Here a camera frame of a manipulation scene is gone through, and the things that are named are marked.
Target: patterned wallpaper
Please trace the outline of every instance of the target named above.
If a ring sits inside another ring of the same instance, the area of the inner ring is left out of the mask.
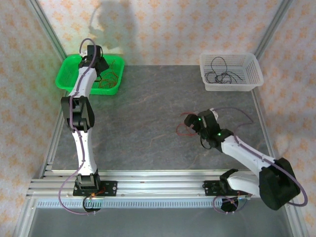
[[[58,59],[25,0],[0,1],[0,236],[12,236],[59,111]]]
[[[315,0],[293,2],[260,66],[265,77],[261,103],[274,147],[290,160],[307,190],[309,204],[302,211],[310,236],[316,237]]]
[[[129,65],[198,65],[254,52],[281,0],[39,0],[67,54],[87,36]]]

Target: black mounting plate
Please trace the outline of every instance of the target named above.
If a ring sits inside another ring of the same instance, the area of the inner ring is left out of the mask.
[[[206,180],[202,186],[205,191],[205,196],[242,196],[248,193],[236,190],[227,190],[224,192],[220,187],[219,180]]]
[[[100,181],[100,189],[105,188],[105,192],[98,194],[98,197],[116,197],[118,190],[118,182],[117,181]],[[73,196],[75,197],[86,197],[91,195],[91,190],[81,190],[76,186],[74,187]]]

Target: gray marble surface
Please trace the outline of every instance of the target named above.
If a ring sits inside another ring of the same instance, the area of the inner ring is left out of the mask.
[[[91,95],[95,114],[92,133],[99,170],[230,169],[245,167],[216,149],[206,150],[198,136],[178,136],[183,112],[235,106],[253,119],[238,136],[268,154],[251,92],[205,91],[199,66],[126,66],[115,96]],[[247,122],[240,112],[221,110],[221,128]],[[77,169],[74,139],[64,125],[54,170]]]

